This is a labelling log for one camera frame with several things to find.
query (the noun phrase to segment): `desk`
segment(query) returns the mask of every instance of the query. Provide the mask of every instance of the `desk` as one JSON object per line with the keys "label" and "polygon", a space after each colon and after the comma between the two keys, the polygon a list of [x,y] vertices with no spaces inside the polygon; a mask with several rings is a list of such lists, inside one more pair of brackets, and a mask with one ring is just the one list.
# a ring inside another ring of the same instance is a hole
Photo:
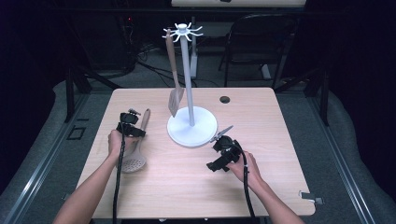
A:
{"label": "desk", "polygon": [[304,7],[305,0],[172,0],[172,7]]}
{"label": "desk", "polygon": [[[130,107],[142,113],[150,108],[141,148],[148,161],[142,170],[121,175],[118,218],[249,217],[243,184],[232,172],[213,173],[206,167],[219,157],[212,148],[214,143],[184,148],[169,137],[166,124],[170,118],[170,90],[113,92],[78,184],[105,159],[107,136],[117,126],[120,113]],[[219,131],[233,125],[227,135],[254,154],[263,178],[281,200],[298,215],[315,212],[315,206],[298,195],[300,190],[309,189],[272,89],[194,88],[192,96],[195,105],[214,114]],[[223,104],[221,96],[230,97],[230,103]],[[180,102],[180,108],[184,106],[186,97]],[[140,127],[141,120],[142,116],[136,127]],[[116,169],[93,217],[112,216],[115,180]],[[253,192],[250,197],[256,216],[268,216]]]}

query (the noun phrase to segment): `chair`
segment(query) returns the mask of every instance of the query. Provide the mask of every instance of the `chair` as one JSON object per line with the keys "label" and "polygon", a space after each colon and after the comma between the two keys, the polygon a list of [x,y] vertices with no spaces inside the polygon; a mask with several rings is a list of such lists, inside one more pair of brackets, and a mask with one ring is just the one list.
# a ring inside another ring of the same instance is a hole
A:
{"label": "chair", "polygon": [[238,19],[228,33],[219,71],[225,60],[224,87],[227,87],[229,64],[276,64],[272,78],[275,87],[285,40],[294,32],[296,20],[280,15],[251,14]]}

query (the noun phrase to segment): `vertical pole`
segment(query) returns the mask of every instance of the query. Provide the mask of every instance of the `vertical pole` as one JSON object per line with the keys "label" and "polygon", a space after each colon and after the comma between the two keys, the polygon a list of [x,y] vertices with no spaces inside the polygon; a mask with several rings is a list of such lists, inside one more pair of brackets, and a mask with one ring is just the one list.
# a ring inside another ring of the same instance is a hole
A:
{"label": "vertical pole", "polygon": [[195,120],[194,120],[194,110],[193,110],[192,92],[191,92],[189,48],[187,46],[186,36],[182,35],[180,37],[180,45],[181,45],[181,55],[183,57],[184,80],[186,82],[187,103],[189,106],[190,126],[192,127],[195,125]]}

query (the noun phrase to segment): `person's right hand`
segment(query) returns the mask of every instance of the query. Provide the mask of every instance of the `person's right hand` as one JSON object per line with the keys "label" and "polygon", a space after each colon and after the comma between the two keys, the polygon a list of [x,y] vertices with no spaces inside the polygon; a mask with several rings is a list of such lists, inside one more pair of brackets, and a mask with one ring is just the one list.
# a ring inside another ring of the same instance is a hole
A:
{"label": "person's right hand", "polygon": [[[261,181],[263,181],[262,176],[260,174],[259,167],[257,166],[256,159],[253,154],[248,151],[244,151],[247,157],[247,184],[254,188],[259,185]],[[235,176],[240,180],[244,181],[244,159],[242,154],[237,162],[228,163],[227,167],[235,174]]]}

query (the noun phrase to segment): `gray carpet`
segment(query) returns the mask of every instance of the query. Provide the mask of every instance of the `gray carpet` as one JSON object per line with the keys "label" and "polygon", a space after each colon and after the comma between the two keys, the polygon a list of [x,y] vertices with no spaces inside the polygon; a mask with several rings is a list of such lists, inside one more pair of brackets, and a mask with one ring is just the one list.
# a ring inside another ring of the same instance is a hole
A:
{"label": "gray carpet", "polygon": [[[194,80],[193,86],[196,85],[198,88],[222,86],[223,72],[217,70],[220,55],[209,55],[207,53],[209,52],[201,51],[198,63],[198,78]],[[169,62],[165,52],[154,50],[146,56],[146,60],[140,61],[169,70]],[[180,68],[178,71],[181,73],[180,55],[178,55],[177,61]],[[229,86],[269,86],[271,84],[268,81],[249,81],[252,78],[260,78],[261,73],[257,70],[257,67],[234,67],[232,70]],[[170,77],[169,73],[163,71],[161,73]],[[109,72],[102,73],[102,75],[114,77]],[[173,80],[158,75],[139,64],[131,74],[116,76],[111,80],[126,88],[173,86]],[[51,223],[64,202],[62,197],[66,193],[73,192],[76,187],[111,94],[111,90],[103,84],[95,80],[91,80],[91,84],[93,86],[91,95],[85,98],[78,94],[77,97],[77,99],[86,99],[86,103],[73,121],[73,125],[76,125],[75,128],[85,128],[81,139],[63,139],[59,143],[59,154],[56,155],[54,163],[44,182],[38,188],[34,199],[26,206],[26,213],[21,216],[21,223]],[[37,137],[18,174],[0,197],[2,222],[6,220],[35,168],[53,146],[57,133],[64,127],[63,121],[66,111],[64,83],[58,85],[55,91],[57,102],[48,122]],[[311,192],[325,200],[325,204],[317,205],[317,212],[311,217],[304,217],[304,221],[306,223],[361,223],[347,188],[334,165],[332,149],[325,133],[320,128],[320,123],[315,114],[317,111],[312,109],[312,105],[302,94],[302,88],[297,86],[292,91],[280,93],[277,95],[277,99],[302,165],[308,187]],[[376,185],[361,162],[353,124],[340,102],[332,94],[329,103],[329,122],[337,145],[342,150],[351,173],[360,186],[375,222],[395,223],[395,203]],[[79,130],[75,131],[71,137],[78,136],[79,132]],[[109,220],[95,221],[97,223],[109,222]],[[139,220],[132,223],[159,223],[159,221]]]}

